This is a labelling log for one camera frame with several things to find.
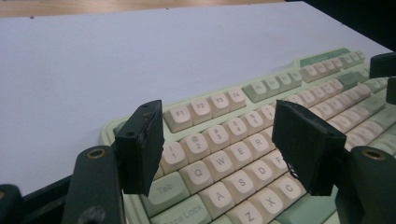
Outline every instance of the spacebar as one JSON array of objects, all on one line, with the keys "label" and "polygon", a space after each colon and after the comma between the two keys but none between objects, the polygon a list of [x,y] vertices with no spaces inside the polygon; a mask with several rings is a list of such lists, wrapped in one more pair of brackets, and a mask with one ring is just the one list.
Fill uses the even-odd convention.
[{"label": "spacebar", "polygon": [[282,224],[323,223],[335,211],[336,194],[337,190],[333,190],[330,197],[313,197],[305,194],[303,198],[276,217],[276,221]]},{"label": "spacebar", "polygon": [[150,221],[153,224],[194,224],[209,223],[211,219],[201,198],[198,195],[194,195],[189,199],[160,213],[158,216],[152,218]]}]

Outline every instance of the black object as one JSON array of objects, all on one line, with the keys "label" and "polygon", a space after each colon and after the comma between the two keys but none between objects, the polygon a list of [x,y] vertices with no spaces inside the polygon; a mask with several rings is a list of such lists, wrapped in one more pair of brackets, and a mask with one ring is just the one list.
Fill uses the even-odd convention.
[{"label": "black object", "polygon": [[125,223],[121,190],[149,194],[163,153],[161,101],[141,105],[115,143],[81,152],[71,176],[22,198],[0,186],[0,223]]},{"label": "black object", "polygon": [[389,77],[387,103],[396,105],[396,53],[374,56],[370,61],[370,78]]},{"label": "black object", "polygon": [[348,152],[343,133],[305,107],[284,101],[276,101],[272,139],[311,195],[338,188],[341,223],[394,223],[396,160],[388,153],[372,147]]}]

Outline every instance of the white tabletop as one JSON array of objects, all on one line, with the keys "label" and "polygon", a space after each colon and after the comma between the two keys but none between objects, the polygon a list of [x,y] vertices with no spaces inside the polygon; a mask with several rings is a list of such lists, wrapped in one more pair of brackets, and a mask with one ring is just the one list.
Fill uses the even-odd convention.
[{"label": "white tabletop", "polygon": [[347,47],[389,52],[302,3],[0,19],[0,184],[71,175],[108,121]]}]

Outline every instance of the green keyboard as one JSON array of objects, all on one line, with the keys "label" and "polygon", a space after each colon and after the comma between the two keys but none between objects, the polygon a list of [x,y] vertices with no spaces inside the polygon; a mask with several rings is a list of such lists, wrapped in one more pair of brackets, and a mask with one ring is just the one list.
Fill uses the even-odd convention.
[{"label": "green keyboard", "polygon": [[[124,195],[129,223],[339,223],[331,197],[311,197],[271,141],[275,101],[309,108],[347,136],[346,149],[396,154],[387,79],[361,51],[335,49],[163,107],[165,144],[148,198]],[[109,122],[105,145],[128,117]]]}]

